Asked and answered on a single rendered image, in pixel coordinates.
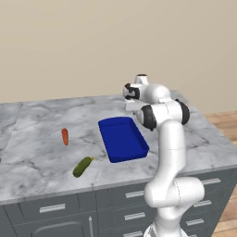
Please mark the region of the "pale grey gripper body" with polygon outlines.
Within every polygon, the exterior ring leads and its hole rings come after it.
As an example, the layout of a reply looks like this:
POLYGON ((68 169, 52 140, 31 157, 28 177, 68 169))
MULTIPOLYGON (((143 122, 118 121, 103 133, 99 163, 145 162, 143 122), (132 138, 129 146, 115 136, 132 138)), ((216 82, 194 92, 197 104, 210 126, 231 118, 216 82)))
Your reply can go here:
POLYGON ((125 109, 131 111, 133 115, 136 115, 141 108, 144 106, 144 103, 139 100, 125 100, 125 109))

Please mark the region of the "blue rectangular tray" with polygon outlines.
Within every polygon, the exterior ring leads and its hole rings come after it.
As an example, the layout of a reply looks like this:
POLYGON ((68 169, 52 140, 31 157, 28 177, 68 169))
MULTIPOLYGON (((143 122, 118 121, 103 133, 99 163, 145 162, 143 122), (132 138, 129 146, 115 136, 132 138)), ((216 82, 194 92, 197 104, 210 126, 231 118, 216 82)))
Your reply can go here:
POLYGON ((111 163, 147 156, 149 146, 130 117, 105 118, 98 127, 111 163))

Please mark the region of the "orange carrot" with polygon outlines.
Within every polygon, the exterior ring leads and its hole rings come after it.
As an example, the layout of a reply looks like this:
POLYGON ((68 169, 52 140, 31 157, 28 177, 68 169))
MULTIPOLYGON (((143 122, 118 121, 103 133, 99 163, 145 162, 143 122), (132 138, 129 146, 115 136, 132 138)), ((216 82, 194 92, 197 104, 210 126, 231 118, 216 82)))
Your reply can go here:
POLYGON ((63 128, 61 130, 61 135, 62 135, 64 145, 68 145, 69 144, 69 132, 68 132, 68 130, 66 128, 63 128))

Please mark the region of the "green zucchini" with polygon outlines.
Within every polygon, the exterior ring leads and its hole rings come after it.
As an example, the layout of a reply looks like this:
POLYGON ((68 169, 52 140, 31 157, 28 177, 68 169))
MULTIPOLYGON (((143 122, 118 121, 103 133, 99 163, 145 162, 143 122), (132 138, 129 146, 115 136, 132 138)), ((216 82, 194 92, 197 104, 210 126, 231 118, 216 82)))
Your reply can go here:
POLYGON ((93 160, 94 158, 91 156, 86 156, 85 158, 83 158, 75 167, 75 169, 73 169, 73 176, 79 178, 83 174, 83 172, 89 167, 93 160))

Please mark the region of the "grey cupboard door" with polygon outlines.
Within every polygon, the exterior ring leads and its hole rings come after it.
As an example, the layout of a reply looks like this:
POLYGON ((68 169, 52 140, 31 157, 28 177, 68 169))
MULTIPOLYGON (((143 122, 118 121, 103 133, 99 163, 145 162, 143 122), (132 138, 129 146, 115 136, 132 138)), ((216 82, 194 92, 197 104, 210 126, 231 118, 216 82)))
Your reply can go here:
POLYGON ((98 237, 95 212, 19 224, 14 229, 18 237, 91 237, 90 216, 93 219, 94 237, 98 237))

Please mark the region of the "grey wide drawer front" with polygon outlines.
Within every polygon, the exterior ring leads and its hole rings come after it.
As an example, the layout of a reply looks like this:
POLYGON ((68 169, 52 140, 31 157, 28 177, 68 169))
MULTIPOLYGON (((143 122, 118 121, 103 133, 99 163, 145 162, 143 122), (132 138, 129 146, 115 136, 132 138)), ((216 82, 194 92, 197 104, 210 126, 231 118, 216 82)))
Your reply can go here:
POLYGON ((5 210, 14 225, 73 215, 78 212, 78 209, 79 204, 76 194, 25 201, 5 206, 5 210), (39 208, 42 206, 59 204, 66 204, 66 209, 49 213, 39 213, 39 208))

